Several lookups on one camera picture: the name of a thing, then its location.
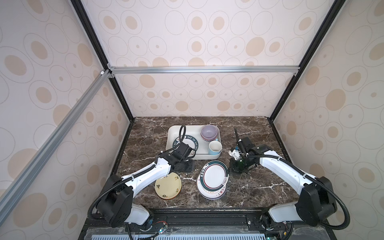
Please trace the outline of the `green red rimmed plate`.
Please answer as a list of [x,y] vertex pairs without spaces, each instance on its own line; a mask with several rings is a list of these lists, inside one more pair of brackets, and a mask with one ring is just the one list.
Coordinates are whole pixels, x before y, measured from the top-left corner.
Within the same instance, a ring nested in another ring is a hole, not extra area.
[[227,166],[221,161],[210,161],[205,164],[198,180],[203,189],[208,192],[217,192],[227,185],[229,172]]

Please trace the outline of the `light blue mug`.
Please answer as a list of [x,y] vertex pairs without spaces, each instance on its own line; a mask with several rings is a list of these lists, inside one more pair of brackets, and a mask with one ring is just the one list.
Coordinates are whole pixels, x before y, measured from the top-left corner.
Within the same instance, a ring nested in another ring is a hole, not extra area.
[[219,155],[222,152],[223,146],[220,141],[214,140],[209,143],[209,155]]

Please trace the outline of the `purple bowl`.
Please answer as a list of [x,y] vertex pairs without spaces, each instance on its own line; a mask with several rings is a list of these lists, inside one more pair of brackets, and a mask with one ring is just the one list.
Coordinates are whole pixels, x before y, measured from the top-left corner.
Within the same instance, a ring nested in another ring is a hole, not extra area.
[[204,141],[211,142],[215,141],[219,135],[219,129],[213,125],[203,126],[201,129],[201,137]]

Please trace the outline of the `green rimmed white plate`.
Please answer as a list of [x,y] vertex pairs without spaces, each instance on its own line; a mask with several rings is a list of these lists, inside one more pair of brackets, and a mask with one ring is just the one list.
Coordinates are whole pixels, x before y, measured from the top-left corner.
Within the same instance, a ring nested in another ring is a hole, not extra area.
[[[179,143],[180,143],[180,138],[179,137],[175,138],[175,140],[173,141],[172,147],[175,147]],[[197,139],[190,135],[185,135],[185,137],[183,138],[183,143],[193,148],[194,153],[196,153],[199,148],[199,143]]]

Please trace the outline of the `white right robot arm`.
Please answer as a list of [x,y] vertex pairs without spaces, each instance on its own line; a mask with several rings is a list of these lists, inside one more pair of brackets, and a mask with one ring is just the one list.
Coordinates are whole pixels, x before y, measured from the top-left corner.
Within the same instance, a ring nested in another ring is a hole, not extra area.
[[232,171],[242,173],[262,166],[284,180],[299,195],[298,201],[273,205],[261,215],[266,230],[272,224],[283,222],[303,222],[332,230],[344,230],[350,225],[348,208],[335,194],[329,179],[306,173],[265,144],[256,146],[248,137],[240,138],[239,134],[235,137],[236,146],[229,152]]

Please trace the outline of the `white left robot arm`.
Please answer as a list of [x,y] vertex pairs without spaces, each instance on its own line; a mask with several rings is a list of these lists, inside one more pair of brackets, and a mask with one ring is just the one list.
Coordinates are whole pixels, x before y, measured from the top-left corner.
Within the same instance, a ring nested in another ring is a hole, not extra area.
[[122,224],[136,224],[142,230],[149,230],[153,224],[153,214],[141,205],[133,204],[133,198],[148,185],[170,173],[186,173],[192,169],[194,151],[183,142],[187,127],[179,129],[179,143],[159,153],[154,162],[141,170],[118,177],[110,176],[99,194],[88,209],[88,219],[106,222],[116,228]]

